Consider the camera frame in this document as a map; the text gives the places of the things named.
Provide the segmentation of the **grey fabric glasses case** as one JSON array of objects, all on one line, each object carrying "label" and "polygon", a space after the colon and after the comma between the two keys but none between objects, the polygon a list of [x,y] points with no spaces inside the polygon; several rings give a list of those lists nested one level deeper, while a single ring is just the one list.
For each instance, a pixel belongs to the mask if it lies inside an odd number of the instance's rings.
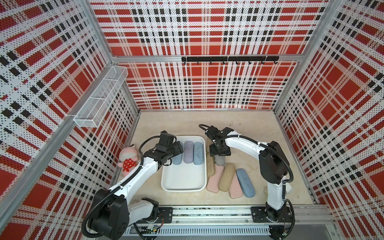
[{"label": "grey fabric glasses case", "polygon": [[224,166],[226,164],[225,156],[214,155],[214,161],[218,166]]}]

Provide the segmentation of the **light blue case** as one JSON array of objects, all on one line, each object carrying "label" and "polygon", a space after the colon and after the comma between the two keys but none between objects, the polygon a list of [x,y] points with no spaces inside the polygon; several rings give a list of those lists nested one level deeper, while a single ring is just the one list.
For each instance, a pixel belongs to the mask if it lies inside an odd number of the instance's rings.
[{"label": "light blue case", "polygon": [[193,163],[195,165],[202,165],[204,162],[204,145],[201,142],[194,143],[194,156]]}]

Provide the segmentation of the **purple fabric glasses case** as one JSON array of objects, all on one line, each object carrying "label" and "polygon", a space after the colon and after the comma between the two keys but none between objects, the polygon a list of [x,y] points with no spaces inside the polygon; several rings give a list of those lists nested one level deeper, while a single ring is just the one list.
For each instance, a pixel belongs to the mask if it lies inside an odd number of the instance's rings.
[{"label": "purple fabric glasses case", "polygon": [[194,142],[186,141],[184,143],[184,162],[190,164],[194,158]]}]

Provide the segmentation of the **tan case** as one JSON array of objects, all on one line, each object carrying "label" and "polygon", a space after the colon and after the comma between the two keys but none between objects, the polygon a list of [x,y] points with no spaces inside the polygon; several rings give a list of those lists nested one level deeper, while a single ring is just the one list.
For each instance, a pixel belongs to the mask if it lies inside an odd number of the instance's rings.
[{"label": "tan case", "polygon": [[227,164],[225,166],[219,185],[218,185],[220,191],[222,192],[229,191],[235,173],[236,173],[236,168],[233,164]]}]

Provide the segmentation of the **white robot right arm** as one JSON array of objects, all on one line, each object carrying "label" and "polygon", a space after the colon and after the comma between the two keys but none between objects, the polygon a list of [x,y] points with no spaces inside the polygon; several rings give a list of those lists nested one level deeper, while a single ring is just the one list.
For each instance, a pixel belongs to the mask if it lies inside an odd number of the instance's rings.
[{"label": "white robot right arm", "polygon": [[259,142],[234,131],[231,128],[219,130],[214,126],[200,124],[205,135],[213,142],[211,156],[230,156],[231,149],[240,150],[259,161],[260,172],[267,181],[267,219],[278,222],[286,211],[287,190],[294,180],[294,174],[282,148],[277,142]]}]

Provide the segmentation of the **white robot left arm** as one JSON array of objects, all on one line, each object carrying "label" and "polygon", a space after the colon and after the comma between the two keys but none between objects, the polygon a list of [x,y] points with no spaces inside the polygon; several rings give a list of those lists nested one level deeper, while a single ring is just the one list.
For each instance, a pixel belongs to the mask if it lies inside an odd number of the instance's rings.
[{"label": "white robot left arm", "polygon": [[141,220],[154,222],[160,216],[159,203],[149,198],[139,202],[131,200],[140,187],[162,166],[170,166],[172,158],[181,155],[184,150],[177,137],[162,131],[156,137],[158,143],[147,152],[139,153],[139,164],[120,182],[108,190],[96,192],[89,212],[81,225],[82,234],[89,238],[107,237],[110,240],[121,238],[127,227],[136,226]]}]

